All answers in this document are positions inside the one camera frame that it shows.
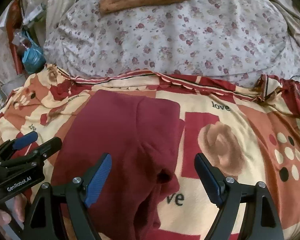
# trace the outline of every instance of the silver bolt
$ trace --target silver bolt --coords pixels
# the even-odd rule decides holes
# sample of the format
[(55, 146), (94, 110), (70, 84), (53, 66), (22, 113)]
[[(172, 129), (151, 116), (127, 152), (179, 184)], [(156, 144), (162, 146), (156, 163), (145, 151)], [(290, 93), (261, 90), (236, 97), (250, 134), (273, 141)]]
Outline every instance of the silver bolt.
[(80, 177), (75, 177), (73, 180), (72, 180), (73, 183), (77, 184), (77, 183), (80, 183), (81, 182), (81, 178)]
[(49, 183), (45, 182), (45, 183), (43, 183), (43, 184), (41, 185), (41, 187), (42, 187), (43, 189), (46, 189), (46, 188), (49, 187)]
[(234, 178), (232, 178), (232, 177), (226, 177), (226, 182), (228, 182), (228, 183), (234, 183)]
[(265, 188), (266, 184), (263, 181), (258, 182), (259, 187)]

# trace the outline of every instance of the blue gripper pad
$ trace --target blue gripper pad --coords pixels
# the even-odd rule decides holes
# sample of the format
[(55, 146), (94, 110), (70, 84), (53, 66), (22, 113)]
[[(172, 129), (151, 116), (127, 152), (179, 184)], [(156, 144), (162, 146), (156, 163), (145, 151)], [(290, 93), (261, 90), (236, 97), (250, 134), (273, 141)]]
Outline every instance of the blue gripper pad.
[(111, 155), (108, 154), (103, 162), (101, 163), (99, 169), (92, 177), (89, 185), (87, 186), (86, 199), (84, 201), (87, 208), (89, 208), (93, 203), (95, 203), (100, 195), (103, 185), (108, 178), (109, 172), (112, 166)]
[(35, 142), (38, 139), (38, 134), (35, 131), (27, 133), (26, 135), (16, 139), (13, 143), (14, 150), (21, 150), (27, 145)]

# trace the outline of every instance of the folded maroon clothing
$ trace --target folded maroon clothing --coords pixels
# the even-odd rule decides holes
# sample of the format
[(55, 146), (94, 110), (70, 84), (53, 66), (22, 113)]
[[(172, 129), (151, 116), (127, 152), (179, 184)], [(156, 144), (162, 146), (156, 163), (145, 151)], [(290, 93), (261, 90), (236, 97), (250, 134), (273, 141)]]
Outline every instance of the folded maroon clothing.
[(112, 240), (145, 239), (160, 226), (157, 204), (179, 190), (179, 114), (179, 104), (169, 100), (97, 91), (68, 131), (51, 183), (82, 176), (109, 153), (112, 169), (89, 208), (91, 220)]

